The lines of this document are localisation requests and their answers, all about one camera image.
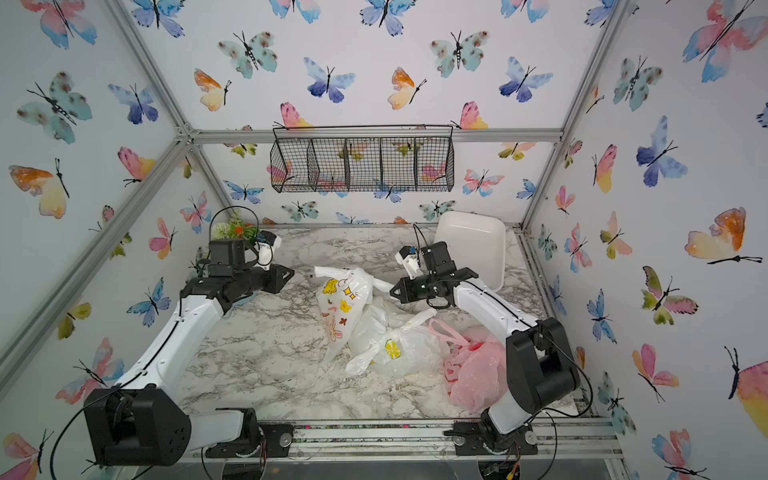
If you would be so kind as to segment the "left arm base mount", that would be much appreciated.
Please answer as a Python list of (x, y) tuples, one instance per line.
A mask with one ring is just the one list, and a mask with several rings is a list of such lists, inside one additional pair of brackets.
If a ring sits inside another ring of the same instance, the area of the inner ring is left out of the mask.
[(236, 408), (243, 414), (239, 435), (227, 442), (219, 442), (203, 449), (206, 459), (245, 459), (259, 457), (269, 459), (287, 458), (293, 443), (295, 427), (291, 423), (262, 422), (253, 408)]

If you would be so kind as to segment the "pink plastic bag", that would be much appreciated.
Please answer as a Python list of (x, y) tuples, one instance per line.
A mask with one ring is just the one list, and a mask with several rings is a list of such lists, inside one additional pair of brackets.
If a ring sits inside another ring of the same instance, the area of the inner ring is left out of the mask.
[(451, 404), (477, 414), (504, 395), (505, 348), (486, 327), (475, 326), (461, 333), (434, 317), (428, 328), (449, 347), (443, 374)]

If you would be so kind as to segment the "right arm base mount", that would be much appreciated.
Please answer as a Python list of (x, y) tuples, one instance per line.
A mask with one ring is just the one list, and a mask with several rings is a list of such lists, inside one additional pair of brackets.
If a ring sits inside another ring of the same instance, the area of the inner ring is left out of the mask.
[(457, 456), (504, 455), (520, 457), (538, 453), (538, 437), (530, 422), (508, 433), (500, 433), (490, 415), (483, 413), (476, 421), (457, 421), (443, 431), (452, 441)]

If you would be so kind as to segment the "white printed plastic bag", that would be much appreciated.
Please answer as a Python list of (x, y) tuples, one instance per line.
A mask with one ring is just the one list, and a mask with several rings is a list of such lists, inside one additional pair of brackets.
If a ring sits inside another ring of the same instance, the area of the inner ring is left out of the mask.
[(373, 291), (388, 293), (394, 285), (375, 278), (362, 268), (314, 267), (316, 278), (325, 279), (316, 299), (328, 347), (322, 364), (329, 364), (347, 344), (362, 317)]

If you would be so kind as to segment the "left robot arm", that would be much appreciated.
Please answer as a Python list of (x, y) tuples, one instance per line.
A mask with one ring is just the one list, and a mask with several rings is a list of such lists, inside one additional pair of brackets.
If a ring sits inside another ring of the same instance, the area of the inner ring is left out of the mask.
[(189, 415), (174, 397), (202, 341), (235, 304), (258, 292), (277, 294), (294, 276), (274, 261), (281, 238), (264, 232), (259, 239), (252, 260), (243, 240), (211, 241), (206, 274), (187, 282), (148, 349), (112, 387), (86, 398), (83, 414), (97, 465), (168, 467), (206, 449), (221, 458), (265, 454), (253, 409)]

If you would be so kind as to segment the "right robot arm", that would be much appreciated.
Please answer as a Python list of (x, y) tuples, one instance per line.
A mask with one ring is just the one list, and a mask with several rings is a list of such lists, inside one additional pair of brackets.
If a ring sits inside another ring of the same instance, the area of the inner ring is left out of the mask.
[(390, 290), (403, 304), (444, 299), (472, 315), (503, 342), (507, 392), (481, 415), (487, 436), (516, 434), (543, 409), (581, 386), (563, 325), (539, 320), (501, 298), (470, 268), (457, 268), (448, 246), (404, 246), (395, 254), (407, 275)]

